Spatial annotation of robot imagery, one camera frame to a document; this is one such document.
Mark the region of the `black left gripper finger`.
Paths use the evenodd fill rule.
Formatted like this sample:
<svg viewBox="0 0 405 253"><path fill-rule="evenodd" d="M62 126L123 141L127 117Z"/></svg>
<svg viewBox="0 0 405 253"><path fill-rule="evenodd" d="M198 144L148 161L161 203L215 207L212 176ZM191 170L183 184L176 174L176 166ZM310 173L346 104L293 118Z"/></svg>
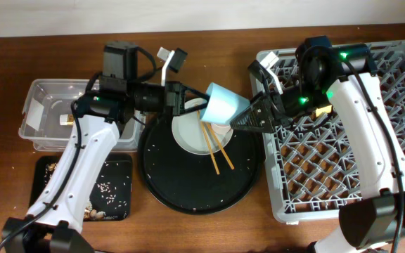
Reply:
<svg viewBox="0 0 405 253"><path fill-rule="evenodd" d="M184 109L184 114L188 114L188 113L192 113L195 111L205 109L207 107L207 105L208 105L208 102L205 102L202 104L197 104L197 105L192 105L191 107Z"/></svg>
<svg viewBox="0 0 405 253"><path fill-rule="evenodd" d="M207 95L206 93L202 93L199 90L193 89L186 85L183 85L183 88L184 88L184 93L191 93L191 94L195 95L196 97L203 98L205 100L210 99L210 95Z"/></svg>

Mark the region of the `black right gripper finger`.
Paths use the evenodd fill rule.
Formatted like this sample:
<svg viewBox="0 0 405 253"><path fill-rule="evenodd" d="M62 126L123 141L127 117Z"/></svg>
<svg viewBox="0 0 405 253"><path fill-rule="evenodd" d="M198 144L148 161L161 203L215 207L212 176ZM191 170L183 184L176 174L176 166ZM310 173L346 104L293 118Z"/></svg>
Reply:
<svg viewBox="0 0 405 253"><path fill-rule="evenodd" d="M234 130L251 131L257 133L274 132L274 113L266 108L248 108L230 121Z"/></svg>
<svg viewBox="0 0 405 253"><path fill-rule="evenodd" d="M265 110L269 109L269 96L265 93L258 93L253 98L250 99L250 105L248 110Z"/></svg>

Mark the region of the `blue cup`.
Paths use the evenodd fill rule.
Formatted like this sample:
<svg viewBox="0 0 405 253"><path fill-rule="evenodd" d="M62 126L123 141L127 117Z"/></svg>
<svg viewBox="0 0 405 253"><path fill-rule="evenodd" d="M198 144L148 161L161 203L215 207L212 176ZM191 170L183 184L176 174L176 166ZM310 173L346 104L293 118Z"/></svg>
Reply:
<svg viewBox="0 0 405 253"><path fill-rule="evenodd" d="M229 125L231 120L250 106L250 101L212 82L206 94L210 97L207 107L200 111L200 119L220 125Z"/></svg>

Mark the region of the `grey plate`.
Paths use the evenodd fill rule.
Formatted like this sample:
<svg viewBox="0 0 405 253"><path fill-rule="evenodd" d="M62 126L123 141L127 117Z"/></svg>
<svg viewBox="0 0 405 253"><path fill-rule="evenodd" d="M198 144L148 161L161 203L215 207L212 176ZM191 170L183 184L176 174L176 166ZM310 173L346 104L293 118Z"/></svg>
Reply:
<svg viewBox="0 0 405 253"><path fill-rule="evenodd" d="M185 102L185 108L192 108L193 106L206 103L203 98L194 98ZM229 129L226 133L216 131L215 125L212 124L212 129L219 142L225 147L233 136L233 130ZM209 138L209 144L213 153L220 151L214 137L205 126L205 132ZM195 155L209 155L210 151L207 147L203 131L201 129L199 118L196 112L173 117L172 120L172 134L178 145L189 153Z"/></svg>

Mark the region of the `wooden chopstick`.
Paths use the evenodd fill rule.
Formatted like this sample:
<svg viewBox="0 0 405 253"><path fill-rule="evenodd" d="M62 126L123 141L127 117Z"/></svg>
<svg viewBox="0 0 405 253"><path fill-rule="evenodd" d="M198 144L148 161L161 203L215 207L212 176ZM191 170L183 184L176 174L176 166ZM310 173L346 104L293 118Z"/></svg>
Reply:
<svg viewBox="0 0 405 253"><path fill-rule="evenodd" d="M205 123L205 124L206 124L207 128L209 129L209 132L211 133L212 137L214 137L214 139L215 139L215 141L216 141L216 143L217 143L217 145L218 145L218 147L219 147L221 153L223 154L224 158L226 159L228 165L230 166L230 168L231 168L232 170L234 170L235 167L234 167L232 161L230 160L229 156L227 155L226 151L224 150L223 145L221 144L221 142L220 142L219 139L217 138L217 135L215 134L215 132L214 132L214 130L212 129L211 125L210 125L209 123Z"/></svg>
<svg viewBox="0 0 405 253"><path fill-rule="evenodd" d="M201 131L202 131L202 134L203 134L203 137L204 137L204 139L205 139L205 143L206 143L207 149L208 149L208 151L209 151L209 155L210 155L210 158L211 158L211 160L212 160L214 169L215 169L215 171L216 171L216 174L217 174L217 175L220 175L219 168L218 168L217 162L216 162L215 157L214 157L214 153L212 152L212 146L211 146L211 144L210 144L209 137L208 137L207 132L206 132L206 130L205 130L204 124L203 124L203 123L201 122L201 120L200 120L200 111L197 110L196 112L197 112L198 123L199 123L199 125L200 125Z"/></svg>

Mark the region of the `pink cup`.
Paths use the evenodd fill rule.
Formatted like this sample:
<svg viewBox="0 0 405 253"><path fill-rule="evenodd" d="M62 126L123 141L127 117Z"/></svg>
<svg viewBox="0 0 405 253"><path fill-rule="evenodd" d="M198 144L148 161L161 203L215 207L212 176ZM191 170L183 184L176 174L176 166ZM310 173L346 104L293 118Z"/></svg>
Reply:
<svg viewBox="0 0 405 253"><path fill-rule="evenodd" d="M226 135L231 130L229 125L211 123L211 127L213 131L219 135Z"/></svg>

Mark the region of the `yellow bowl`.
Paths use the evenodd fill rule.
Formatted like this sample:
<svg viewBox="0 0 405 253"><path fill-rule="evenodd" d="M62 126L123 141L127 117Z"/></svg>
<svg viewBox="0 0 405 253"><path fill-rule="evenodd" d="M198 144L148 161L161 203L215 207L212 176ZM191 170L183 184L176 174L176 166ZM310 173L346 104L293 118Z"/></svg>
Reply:
<svg viewBox="0 0 405 253"><path fill-rule="evenodd" d="M326 114L331 113L332 110L333 110L333 106L332 106L332 105L327 105L327 106L322 107L322 108L317 108L317 109L315 110L315 115L316 115L317 117L319 117L319 116L322 115L323 113L326 113Z"/></svg>

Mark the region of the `gold chopstick wrapper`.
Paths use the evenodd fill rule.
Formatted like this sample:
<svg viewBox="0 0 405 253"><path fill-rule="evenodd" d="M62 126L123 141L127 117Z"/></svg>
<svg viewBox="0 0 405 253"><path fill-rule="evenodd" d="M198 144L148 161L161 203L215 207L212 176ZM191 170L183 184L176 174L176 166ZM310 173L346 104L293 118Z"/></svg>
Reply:
<svg viewBox="0 0 405 253"><path fill-rule="evenodd" d="M74 124L74 117L72 114L60 115L59 124L61 126L72 126Z"/></svg>

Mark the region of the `food leftovers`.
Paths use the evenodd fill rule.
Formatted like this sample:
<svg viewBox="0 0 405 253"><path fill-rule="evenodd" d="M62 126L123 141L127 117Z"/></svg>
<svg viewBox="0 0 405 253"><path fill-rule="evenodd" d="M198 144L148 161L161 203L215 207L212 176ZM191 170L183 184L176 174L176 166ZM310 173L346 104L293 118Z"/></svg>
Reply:
<svg viewBox="0 0 405 253"><path fill-rule="evenodd" d="M46 165L44 176L45 186L51 179L52 174L56 169L56 165L56 163L50 163ZM102 221L104 219L108 219L108 217L106 216L106 212L104 212L102 209L98 210L95 206L93 206L91 199L88 199L84 210L84 221Z"/></svg>

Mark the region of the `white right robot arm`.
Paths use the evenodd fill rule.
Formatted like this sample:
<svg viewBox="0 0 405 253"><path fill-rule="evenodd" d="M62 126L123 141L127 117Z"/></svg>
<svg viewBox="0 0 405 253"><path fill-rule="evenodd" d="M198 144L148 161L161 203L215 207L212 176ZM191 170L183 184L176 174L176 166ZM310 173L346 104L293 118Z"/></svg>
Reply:
<svg viewBox="0 0 405 253"><path fill-rule="evenodd" d="M309 252L362 252L405 238L405 154L384 106L378 69L365 44L333 46L328 37L305 39L295 52L299 83L268 89L269 64L249 71L262 83L231 128L271 133L297 117L332 106L345 128L359 170L362 199L342 207L339 227L311 243Z"/></svg>

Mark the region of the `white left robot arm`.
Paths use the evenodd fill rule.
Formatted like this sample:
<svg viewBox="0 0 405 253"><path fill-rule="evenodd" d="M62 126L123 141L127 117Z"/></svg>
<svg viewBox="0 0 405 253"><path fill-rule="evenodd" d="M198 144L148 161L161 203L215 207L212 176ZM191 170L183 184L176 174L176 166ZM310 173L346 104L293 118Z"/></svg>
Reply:
<svg viewBox="0 0 405 253"><path fill-rule="evenodd" d="M2 230L0 251L93 252L83 238L84 209L103 163L118 143L125 124L136 111L185 115L206 104L185 107L186 93L210 96L178 81L161 78L149 83L158 70L142 76L138 54L150 62L145 49L125 41L110 41L103 50L103 70L88 81L84 94L74 100L69 141L49 182L24 219L9 218Z"/></svg>

